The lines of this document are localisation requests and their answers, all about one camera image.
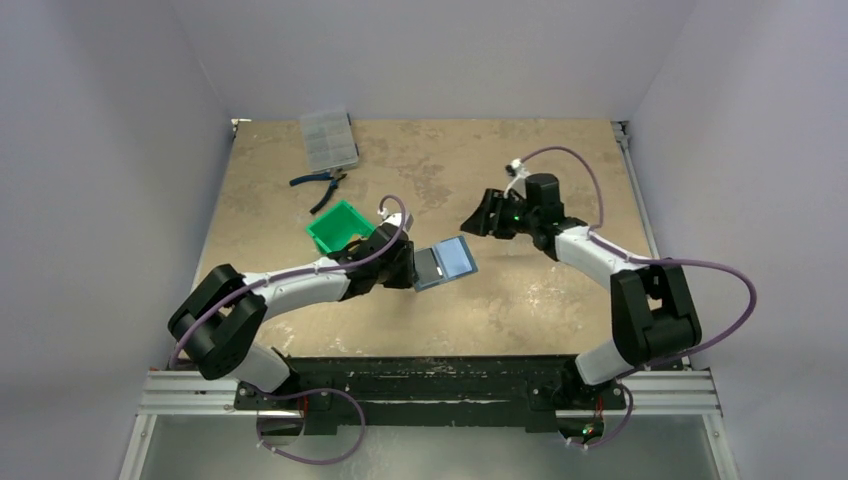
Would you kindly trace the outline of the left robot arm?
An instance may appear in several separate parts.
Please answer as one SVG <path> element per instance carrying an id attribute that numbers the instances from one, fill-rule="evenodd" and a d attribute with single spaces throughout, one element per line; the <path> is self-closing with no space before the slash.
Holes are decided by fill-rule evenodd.
<path id="1" fill-rule="evenodd" d="M 230 264 L 213 268 L 167 323 L 177 342 L 207 380 L 232 377 L 259 390 L 272 408 L 297 399 L 297 373 L 278 350 L 260 345 L 267 320 L 313 304 L 342 302 L 375 286 L 410 289 L 415 282 L 414 243 L 390 222 L 368 237 L 298 268 L 240 273 Z"/>

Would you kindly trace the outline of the green plastic bin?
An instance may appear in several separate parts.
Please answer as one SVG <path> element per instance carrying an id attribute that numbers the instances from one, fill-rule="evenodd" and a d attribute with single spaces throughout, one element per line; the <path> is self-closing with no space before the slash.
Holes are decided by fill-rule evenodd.
<path id="1" fill-rule="evenodd" d="M 305 228 L 321 254 L 339 251 L 374 230 L 375 226 L 346 200 L 329 207 Z"/>

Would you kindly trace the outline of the blue card holder wallet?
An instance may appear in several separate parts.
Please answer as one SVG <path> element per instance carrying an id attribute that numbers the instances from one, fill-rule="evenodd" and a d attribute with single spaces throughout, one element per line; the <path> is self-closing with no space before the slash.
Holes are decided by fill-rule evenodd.
<path id="1" fill-rule="evenodd" d="M 421 292 L 439 285 L 458 280 L 478 272 L 478 266 L 463 235 L 442 240 L 432 246 L 441 267 L 442 279 L 429 284 L 421 284 L 415 271 L 413 288 Z"/>

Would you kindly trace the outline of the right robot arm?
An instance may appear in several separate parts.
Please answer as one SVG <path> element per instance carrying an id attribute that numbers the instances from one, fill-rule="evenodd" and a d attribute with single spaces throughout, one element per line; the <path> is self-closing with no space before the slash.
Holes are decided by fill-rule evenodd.
<path id="1" fill-rule="evenodd" d="M 487 189 L 460 228 L 502 240 L 526 234 L 549 258 L 579 270 L 609 292 L 612 338 L 566 367 L 561 392 L 569 404 L 584 407 L 599 396 L 602 383 L 701 342 L 700 321 L 681 267 L 613 253 L 586 222 L 566 215 L 556 176 L 531 174 L 522 183 L 523 193 Z"/>

